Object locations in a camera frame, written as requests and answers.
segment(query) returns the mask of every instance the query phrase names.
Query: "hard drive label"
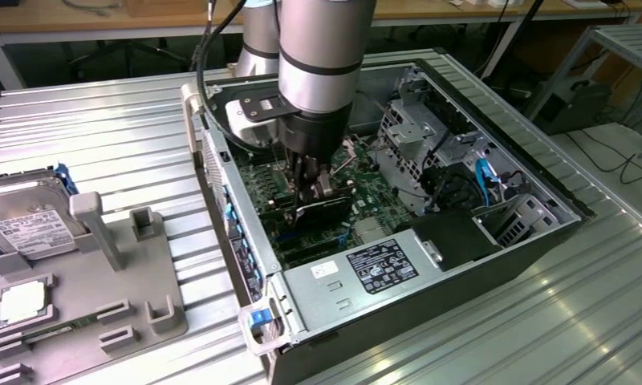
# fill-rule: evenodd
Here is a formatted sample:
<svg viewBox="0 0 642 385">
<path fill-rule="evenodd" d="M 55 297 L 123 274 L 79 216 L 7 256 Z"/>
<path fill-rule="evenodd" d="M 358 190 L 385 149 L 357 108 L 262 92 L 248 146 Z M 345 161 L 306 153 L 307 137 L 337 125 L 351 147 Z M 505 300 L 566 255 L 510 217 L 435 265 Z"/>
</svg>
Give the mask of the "hard drive label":
<svg viewBox="0 0 642 385">
<path fill-rule="evenodd" d="M 377 294 L 418 277 L 418 271 L 394 239 L 351 253 L 347 259 L 369 294 Z"/>
<path fill-rule="evenodd" d="M 23 255 L 73 243 L 73 235 L 56 210 L 0 221 L 0 234 Z"/>
</svg>

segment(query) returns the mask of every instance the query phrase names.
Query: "wooden desk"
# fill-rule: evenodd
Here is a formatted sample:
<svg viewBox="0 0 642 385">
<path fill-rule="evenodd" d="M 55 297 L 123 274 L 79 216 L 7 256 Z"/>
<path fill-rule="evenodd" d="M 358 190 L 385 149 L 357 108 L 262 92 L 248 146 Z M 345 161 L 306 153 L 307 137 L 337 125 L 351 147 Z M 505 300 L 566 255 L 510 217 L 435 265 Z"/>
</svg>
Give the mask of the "wooden desk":
<svg viewBox="0 0 642 385">
<path fill-rule="evenodd" d="M 642 0 L 625 0 L 630 8 L 626 22 L 634 22 L 642 15 Z M 215 10 L 215 21 L 222 22 L 235 0 L 223 0 Z M 522 6 L 506 9 L 502 20 L 512 22 L 498 45 L 489 68 L 505 51 L 516 34 L 521 19 L 530 8 L 532 0 Z M 465 2 L 451 5 L 446 0 L 378 0 L 374 26 L 409 26 L 433 24 L 460 24 L 496 22 L 501 8 L 473 6 Z M 186 14 L 132 18 L 123 8 L 110 10 L 102 17 L 88 11 L 76 10 L 61 0 L 23 0 L 17 7 L 0 8 L 0 81 L 5 89 L 23 87 L 4 46 L 17 43 L 53 43 L 85 40 L 140 39 L 199 35 L 207 24 L 207 15 Z M 613 8 L 577 10 L 562 0 L 545 0 L 534 20 L 561 20 L 568 18 L 610 18 Z M 242 19 L 236 18 L 224 33 L 242 32 Z"/>
</svg>

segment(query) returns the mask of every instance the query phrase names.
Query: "warning label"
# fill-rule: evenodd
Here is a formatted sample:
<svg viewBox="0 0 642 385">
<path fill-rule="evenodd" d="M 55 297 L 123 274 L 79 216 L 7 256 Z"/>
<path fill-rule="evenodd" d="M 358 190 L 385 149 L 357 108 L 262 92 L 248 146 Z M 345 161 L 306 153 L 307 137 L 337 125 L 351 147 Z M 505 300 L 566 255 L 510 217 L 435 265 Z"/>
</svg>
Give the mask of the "warning label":
<svg viewBox="0 0 642 385">
<path fill-rule="evenodd" d="M 73 243 L 72 232 L 56 210 L 0 221 L 0 234 L 23 255 Z"/>
<path fill-rule="evenodd" d="M 418 277 L 418 271 L 394 239 L 351 253 L 347 259 L 369 294 Z"/>
</svg>

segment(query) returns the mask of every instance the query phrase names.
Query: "circuit board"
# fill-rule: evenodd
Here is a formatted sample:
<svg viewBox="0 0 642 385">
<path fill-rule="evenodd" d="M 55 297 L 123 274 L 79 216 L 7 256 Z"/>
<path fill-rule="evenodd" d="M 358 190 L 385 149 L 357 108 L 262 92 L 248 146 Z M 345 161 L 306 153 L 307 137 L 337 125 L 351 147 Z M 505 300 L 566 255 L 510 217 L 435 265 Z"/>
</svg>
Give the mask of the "circuit board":
<svg viewBox="0 0 642 385">
<path fill-rule="evenodd" d="M 391 234 L 394 228 L 413 218 L 385 177 L 373 167 L 375 162 L 367 155 L 365 142 L 355 142 L 354 152 L 357 157 L 345 167 L 341 166 L 350 159 L 346 148 L 338 149 L 333 159 L 333 169 L 338 170 L 333 180 L 338 186 L 349 183 L 354 186 L 351 213 L 339 219 L 337 224 L 303 233 L 295 232 L 281 216 L 270 215 L 274 200 L 287 201 L 294 205 L 294 186 L 285 175 L 283 157 L 274 152 L 258 159 L 247 154 L 235 157 L 274 252 L 286 269 L 362 245 L 362 237 L 354 231 L 358 221 L 374 217 L 386 234 Z"/>
</svg>

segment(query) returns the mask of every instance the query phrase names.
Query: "motherboard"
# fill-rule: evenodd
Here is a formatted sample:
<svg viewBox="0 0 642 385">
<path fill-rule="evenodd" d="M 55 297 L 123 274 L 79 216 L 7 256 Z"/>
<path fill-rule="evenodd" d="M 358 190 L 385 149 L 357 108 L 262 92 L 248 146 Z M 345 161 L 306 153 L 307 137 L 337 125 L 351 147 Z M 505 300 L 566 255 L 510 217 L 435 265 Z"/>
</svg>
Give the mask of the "motherboard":
<svg viewBox="0 0 642 385">
<path fill-rule="evenodd" d="M 349 190 L 351 210 L 333 210 L 331 224 L 297 229 L 286 215 L 295 207 L 295 190 L 286 177 L 285 154 L 240 153 L 235 162 L 268 240 L 286 269 L 327 257 L 393 234 L 413 218 L 397 190 L 381 175 L 370 157 L 370 145 L 359 138 L 346 140 L 333 158 L 334 180 Z"/>
</svg>

